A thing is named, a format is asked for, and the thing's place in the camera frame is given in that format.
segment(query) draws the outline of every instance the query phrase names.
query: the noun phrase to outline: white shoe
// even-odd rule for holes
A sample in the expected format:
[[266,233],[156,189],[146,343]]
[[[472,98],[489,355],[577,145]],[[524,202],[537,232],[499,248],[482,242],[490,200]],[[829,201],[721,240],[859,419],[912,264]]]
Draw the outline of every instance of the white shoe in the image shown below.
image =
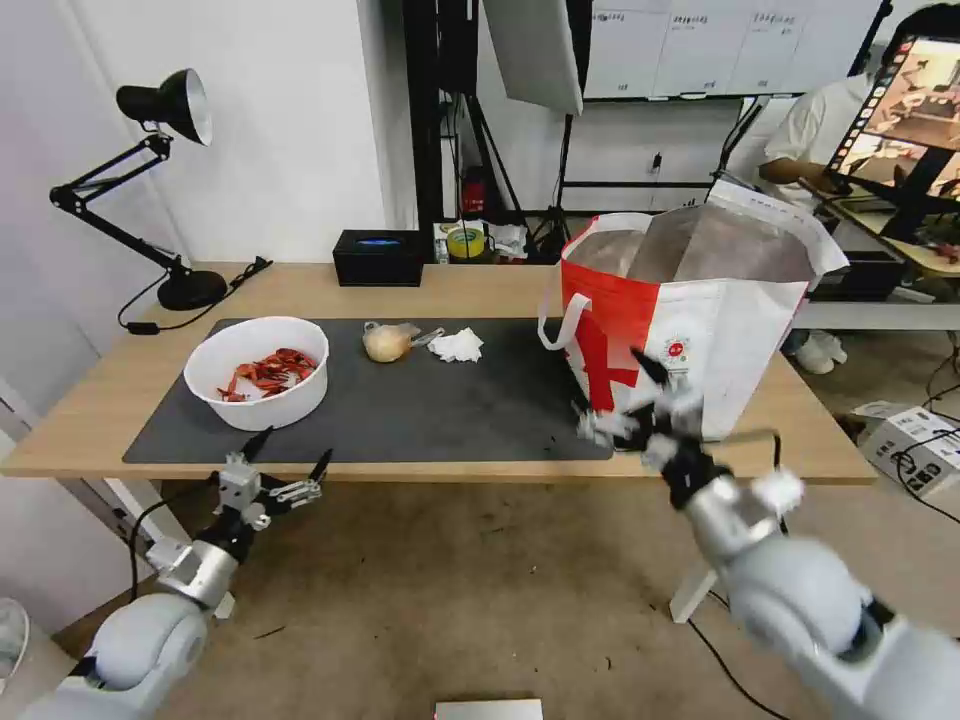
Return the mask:
[[840,343],[840,338],[836,335],[831,335],[823,330],[811,330],[810,339],[816,342],[824,354],[834,362],[843,365],[847,361],[847,353]]
[[811,375],[826,375],[833,370],[833,359],[813,338],[813,333],[793,356],[797,364]]

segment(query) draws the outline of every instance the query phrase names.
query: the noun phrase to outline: lamp shade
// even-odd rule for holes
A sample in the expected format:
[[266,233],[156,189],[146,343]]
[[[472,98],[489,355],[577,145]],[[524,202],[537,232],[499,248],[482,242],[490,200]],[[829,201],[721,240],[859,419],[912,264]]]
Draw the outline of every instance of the lamp shade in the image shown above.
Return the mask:
[[190,68],[175,72],[156,88],[124,85],[117,90],[117,105],[131,120],[166,123],[201,145],[213,140],[207,94],[200,77]]

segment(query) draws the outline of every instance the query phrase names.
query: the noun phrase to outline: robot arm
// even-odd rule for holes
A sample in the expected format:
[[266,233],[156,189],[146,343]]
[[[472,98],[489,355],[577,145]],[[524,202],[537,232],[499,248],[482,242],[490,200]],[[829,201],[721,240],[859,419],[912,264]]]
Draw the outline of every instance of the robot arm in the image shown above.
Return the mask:
[[960,645],[895,614],[826,545],[783,535],[780,517],[799,504],[803,483],[779,468],[749,487],[735,482],[697,437],[699,397],[634,355],[650,381],[642,401],[623,414],[588,413],[581,432],[641,452],[661,473],[737,623],[781,655],[835,717],[956,717]]
[[70,676],[31,705],[21,720],[146,720],[173,685],[193,668],[209,616],[232,608],[229,593],[257,532],[271,519],[321,496],[330,462],[324,453],[307,480],[283,483],[248,461],[270,433],[227,456],[212,479],[220,487],[217,519],[190,544],[165,539],[147,553],[161,592],[145,595],[108,617]]

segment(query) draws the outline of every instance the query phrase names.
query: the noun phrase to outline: desk lamp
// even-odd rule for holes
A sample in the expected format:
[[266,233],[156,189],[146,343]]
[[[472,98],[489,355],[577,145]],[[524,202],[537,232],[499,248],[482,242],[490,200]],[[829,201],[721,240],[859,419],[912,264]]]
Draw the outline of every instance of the desk lamp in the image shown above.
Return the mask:
[[[157,299],[166,309],[194,310],[213,305],[227,293],[227,283],[220,275],[208,270],[191,270],[185,267],[180,255],[134,237],[88,207],[90,202],[101,195],[170,157],[170,143],[173,138],[160,129],[161,123],[170,126],[188,140],[210,145],[213,139],[213,121],[203,84],[193,70],[180,70],[156,88],[124,85],[117,90],[117,105],[124,115],[140,123],[140,127],[149,133],[147,137],[76,180],[53,188],[50,191],[50,201],[64,212],[92,225],[164,268],[168,277],[157,289]],[[121,175],[98,178],[142,150],[151,151],[153,157]]]

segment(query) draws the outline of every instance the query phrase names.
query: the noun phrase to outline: wooden table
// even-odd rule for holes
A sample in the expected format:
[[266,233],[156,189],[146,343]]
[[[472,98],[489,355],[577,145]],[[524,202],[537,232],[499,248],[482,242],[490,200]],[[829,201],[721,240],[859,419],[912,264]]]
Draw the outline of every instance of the wooden table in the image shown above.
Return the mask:
[[[929,248],[895,240],[883,234],[892,215],[887,212],[864,212],[858,201],[875,199],[863,188],[854,186],[852,195],[839,196],[817,190],[806,180],[800,185],[820,201],[820,207],[862,235],[877,251],[886,251],[901,258],[920,275],[956,281],[960,264],[951,265],[945,257]],[[892,295],[889,300],[847,301],[815,300],[805,302],[797,314],[794,327],[821,330],[960,330],[960,306],[956,293],[950,302],[919,303]]]
[[831,195],[821,190],[817,190],[806,180],[801,179],[800,185],[810,192],[814,197],[823,203],[828,211],[833,213],[840,220],[847,220],[853,223],[865,233],[870,235],[880,244],[893,250],[897,255],[904,258],[914,265],[920,272],[926,275],[946,278],[960,278],[960,263],[950,264],[950,261],[937,255],[933,250],[920,245],[911,245],[902,240],[895,240],[883,234],[884,226],[893,217],[887,212],[863,212],[856,209],[857,201],[862,201],[875,196],[854,186],[852,195]]
[[[242,266],[205,267],[232,277]],[[151,479],[206,478],[218,465],[127,464],[123,454],[176,380],[187,356],[221,318],[296,315],[305,318],[532,317],[555,272],[547,267],[434,265],[420,288],[341,288],[332,265],[275,265],[186,328],[152,337],[128,336],[50,412],[7,458],[10,477],[104,479],[131,514],[158,498]],[[554,288],[551,312],[560,314]],[[144,319],[169,323],[154,308]],[[530,331],[535,332],[531,322]],[[867,484],[874,473],[790,365],[775,355],[739,429],[776,427],[783,462],[811,483]],[[743,477],[769,471],[769,440],[717,448]],[[284,478],[302,478],[309,465],[264,464]],[[330,480],[366,482],[565,482],[643,478],[656,481],[634,456],[610,460],[336,463]],[[169,513],[145,523],[151,536],[182,537]]]

